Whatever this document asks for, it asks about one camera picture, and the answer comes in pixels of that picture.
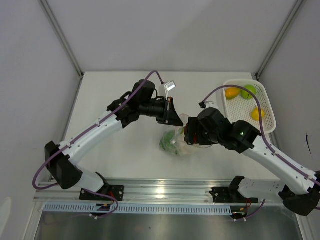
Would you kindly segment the clear pink-dotted zip bag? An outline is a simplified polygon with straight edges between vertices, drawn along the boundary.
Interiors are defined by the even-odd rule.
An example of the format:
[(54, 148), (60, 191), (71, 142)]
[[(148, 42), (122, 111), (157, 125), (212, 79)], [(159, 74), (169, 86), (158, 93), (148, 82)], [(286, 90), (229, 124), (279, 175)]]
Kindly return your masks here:
[(195, 145), (188, 145), (185, 141), (185, 135), (184, 135), (184, 130), (185, 127), (188, 123), (188, 118), (190, 117), (189, 115), (186, 114), (181, 114), (180, 119), (182, 120), (184, 126), (183, 127), (179, 127), (179, 126), (171, 126), (171, 128), (167, 131), (170, 130), (174, 130), (175, 131), (175, 141), (176, 141), (176, 145), (179, 151), (179, 155), (180, 157), (184, 157), (184, 156), (190, 156), (190, 155), (194, 155), (195, 153), (199, 152), (200, 150), (204, 150), (204, 149), (208, 149), (212, 146), (211, 145), (199, 145), (199, 144), (195, 144)]

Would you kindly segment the green toy cabbage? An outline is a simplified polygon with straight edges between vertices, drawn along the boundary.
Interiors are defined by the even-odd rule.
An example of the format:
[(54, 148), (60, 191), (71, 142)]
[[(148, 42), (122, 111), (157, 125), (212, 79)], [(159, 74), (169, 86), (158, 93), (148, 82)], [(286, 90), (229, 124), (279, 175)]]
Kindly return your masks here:
[(179, 150), (176, 144), (176, 132), (174, 130), (164, 132), (159, 142), (159, 146), (168, 154), (176, 156), (179, 155)]

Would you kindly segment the orange yellow toy mango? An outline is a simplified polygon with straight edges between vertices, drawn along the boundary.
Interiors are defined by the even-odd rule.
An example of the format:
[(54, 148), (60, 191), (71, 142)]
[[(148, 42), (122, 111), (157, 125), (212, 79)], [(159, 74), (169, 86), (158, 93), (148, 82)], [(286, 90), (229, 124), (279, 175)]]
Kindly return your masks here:
[(225, 90), (225, 98), (227, 100), (232, 100), (241, 94), (241, 89), (237, 87), (229, 87)]

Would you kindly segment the yellow toy lemon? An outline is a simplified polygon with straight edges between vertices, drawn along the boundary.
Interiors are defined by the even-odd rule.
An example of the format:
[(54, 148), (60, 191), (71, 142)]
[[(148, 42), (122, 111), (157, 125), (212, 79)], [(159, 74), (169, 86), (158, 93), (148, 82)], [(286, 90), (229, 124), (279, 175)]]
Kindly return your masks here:
[(257, 122), (260, 121), (260, 116), (262, 118), (265, 117), (265, 112), (263, 109), (259, 110), (259, 108), (256, 106), (255, 109), (251, 112), (251, 118)]

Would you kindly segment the green toy apple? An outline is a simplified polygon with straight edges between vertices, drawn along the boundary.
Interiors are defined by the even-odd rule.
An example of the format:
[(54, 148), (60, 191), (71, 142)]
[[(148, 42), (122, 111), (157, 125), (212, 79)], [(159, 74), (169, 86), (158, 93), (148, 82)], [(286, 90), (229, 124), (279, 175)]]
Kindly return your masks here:
[(254, 85), (245, 85), (244, 86), (245, 90), (241, 90), (241, 97), (245, 100), (250, 100), (253, 98), (253, 96), (256, 95), (257, 89), (255, 88)]

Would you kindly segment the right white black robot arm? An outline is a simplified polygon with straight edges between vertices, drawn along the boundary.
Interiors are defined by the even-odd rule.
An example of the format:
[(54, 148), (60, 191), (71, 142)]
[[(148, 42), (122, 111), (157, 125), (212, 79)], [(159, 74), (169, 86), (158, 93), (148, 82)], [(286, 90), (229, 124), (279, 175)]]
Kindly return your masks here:
[(234, 123), (216, 108), (209, 107), (197, 117), (189, 117), (184, 128), (188, 145), (220, 145), (246, 156), (273, 173), (278, 180), (252, 180), (236, 176), (228, 187), (213, 187), (210, 194), (215, 203), (244, 203), (269, 200), (282, 203), (300, 216), (308, 216), (320, 202), (320, 173), (309, 170), (280, 151), (267, 146), (262, 133), (250, 123)]

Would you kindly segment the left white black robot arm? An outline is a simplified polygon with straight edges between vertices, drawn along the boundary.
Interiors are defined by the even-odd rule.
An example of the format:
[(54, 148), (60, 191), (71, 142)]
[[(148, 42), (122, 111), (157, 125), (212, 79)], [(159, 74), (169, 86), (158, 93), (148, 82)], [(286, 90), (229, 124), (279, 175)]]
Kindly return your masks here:
[(74, 186), (89, 190), (97, 200), (108, 196), (107, 181), (98, 172), (79, 167), (83, 157), (107, 137), (136, 122), (140, 116), (153, 117), (158, 124), (183, 127), (174, 107), (169, 91), (174, 89), (173, 81), (160, 86), (160, 96), (154, 96), (156, 86), (151, 81), (140, 80), (132, 91), (113, 101), (106, 111), (84, 132), (59, 144), (53, 141), (45, 146), (47, 170), (57, 184), (67, 190)]

